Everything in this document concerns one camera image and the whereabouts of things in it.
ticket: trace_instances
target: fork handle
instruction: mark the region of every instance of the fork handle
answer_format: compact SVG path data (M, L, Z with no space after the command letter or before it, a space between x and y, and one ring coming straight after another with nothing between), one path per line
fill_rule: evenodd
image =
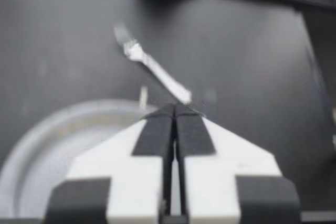
M144 64L161 81L161 83L180 102L188 104L192 100L192 93L167 73L152 56L146 54Z

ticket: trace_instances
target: dark gray table surface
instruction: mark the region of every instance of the dark gray table surface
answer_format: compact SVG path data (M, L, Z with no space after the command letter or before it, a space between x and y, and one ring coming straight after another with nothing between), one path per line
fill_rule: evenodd
M189 87L208 118L273 152L304 210L336 207L334 132L300 14L248 0L0 0L0 164L50 113L93 99L174 98L113 27Z

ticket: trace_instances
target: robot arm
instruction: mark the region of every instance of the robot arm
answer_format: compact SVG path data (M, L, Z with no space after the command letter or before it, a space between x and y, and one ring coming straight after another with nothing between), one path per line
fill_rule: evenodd
M170 215L174 156L179 216ZM177 104L75 158L44 223L291 224L300 210L271 153Z

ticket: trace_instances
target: silver fork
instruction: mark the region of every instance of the silver fork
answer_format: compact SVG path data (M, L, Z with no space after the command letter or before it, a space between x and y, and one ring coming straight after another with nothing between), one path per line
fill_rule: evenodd
M115 27L114 34L127 58L143 63L180 102L184 104L191 102L192 93L167 73L152 56L145 53L124 26Z

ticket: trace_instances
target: white plate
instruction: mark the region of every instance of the white plate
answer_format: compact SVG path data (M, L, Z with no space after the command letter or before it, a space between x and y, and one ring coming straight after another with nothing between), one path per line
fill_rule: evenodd
M153 110L142 110L132 101L93 101L57 112L33 127L0 173L0 218L42 218L52 189L75 156Z

